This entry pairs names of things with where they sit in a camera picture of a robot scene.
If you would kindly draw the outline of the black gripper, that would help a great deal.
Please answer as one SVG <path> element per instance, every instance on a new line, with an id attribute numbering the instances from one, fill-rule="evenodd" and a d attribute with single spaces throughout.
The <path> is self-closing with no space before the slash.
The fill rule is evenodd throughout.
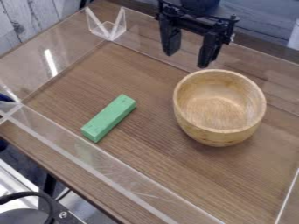
<path id="1" fill-rule="evenodd" d="M 172 56 L 181 47 L 181 29 L 203 37 L 197 67 L 205 68 L 217 58 L 221 43 L 233 40 L 239 17 L 220 8 L 220 0 L 157 0 L 163 52 Z"/>

